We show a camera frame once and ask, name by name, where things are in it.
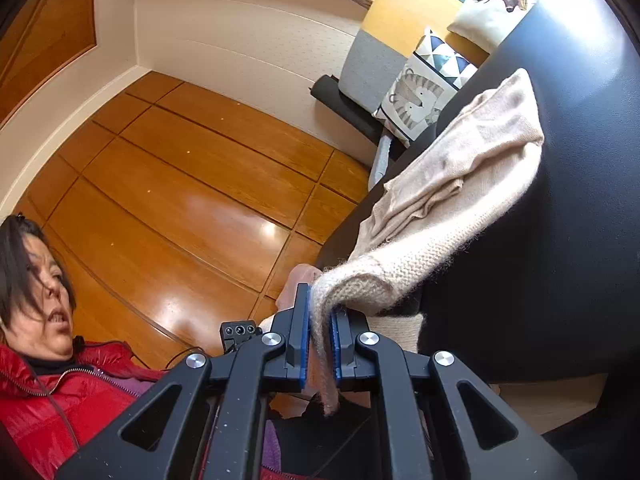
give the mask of red jacket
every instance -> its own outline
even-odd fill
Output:
[[[76,353],[78,364],[93,365],[110,376],[158,381],[164,372],[146,370],[131,362],[126,343],[86,343]],[[120,415],[136,397],[86,372],[40,376],[53,399],[65,412],[81,446]],[[10,348],[0,344],[0,422],[25,459],[46,480],[52,480],[62,463],[76,452],[69,431],[42,390],[30,368]],[[295,480],[262,468],[261,480]]]

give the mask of sofa cushion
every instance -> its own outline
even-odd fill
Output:
[[[438,121],[445,105],[475,72],[474,65],[427,27],[374,117],[409,147]]]
[[[465,0],[449,30],[493,52],[538,0]]]
[[[342,68],[340,91],[373,113],[427,26],[479,66],[488,54],[447,31],[461,6],[460,0],[374,0]]]

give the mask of beige cardigan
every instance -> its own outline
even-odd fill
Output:
[[[374,316],[397,303],[523,195],[538,170],[543,142],[529,75],[519,69],[497,89],[476,96],[385,184],[384,196],[360,225],[349,261],[312,288],[312,334],[327,413],[338,403],[326,338],[334,306],[347,303]],[[370,321],[372,330],[415,351],[422,315]]]

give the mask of throw pillow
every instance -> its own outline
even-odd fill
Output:
[[[465,0],[447,27],[492,53],[538,0]]]
[[[475,72],[428,27],[373,116],[409,147]]]

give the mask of jacket zipper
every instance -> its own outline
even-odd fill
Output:
[[[298,480],[297,478],[293,478],[293,476],[290,476],[286,473],[283,473],[282,471],[276,471],[273,467],[268,467],[263,465],[263,468],[265,468],[267,471],[271,471],[272,473],[276,473],[276,475],[280,475],[280,476],[284,476],[284,478],[287,478],[288,480]]]
[[[58,378],[58,381],[56,382],[55,386],[53,386],[53,388],[49,391],[49,395],[53,394],[53,392],[55,392],[58,387],[60,386],[60,383],[62,382],[62,379],[65,378],[66,375],[73,373],[73,372],[83,372],[85,374],[89,374],[93,377],[96,377],[98,379],[101,379],[103,381],[105,381],[106,383],[109,383],[111,386],[115,386],[117,389],[122,390],[123,392],[129,394],[132,397],[138,397],[134,392],[132,392],[131,390],[125,388],[124,386],[120,386],[118,383],[116,383],[115,381],[113,381],[108,375],[106,375],[102,370],[100,370],[100,368],[96,368],[98,371],[95,372],[94,370],[87,370],[85,368],[70,368],[69,370],[66,370],[62,375],[60,375],[60,377]],[[12,384],[14,384],[18,389],[24,391],[27,394],[30,394],[34,397],[47,397],[47,394],[43,393],[43,392],[34,392],[30,389],[28,389],[27,387],[22,386],[20,383],[17,383],[16,381],[14,381],[11,377],[5,375],[5,374],[1,374],[3,375],[5,378],[7,378],[7,380],[9,382],[11,382]]]

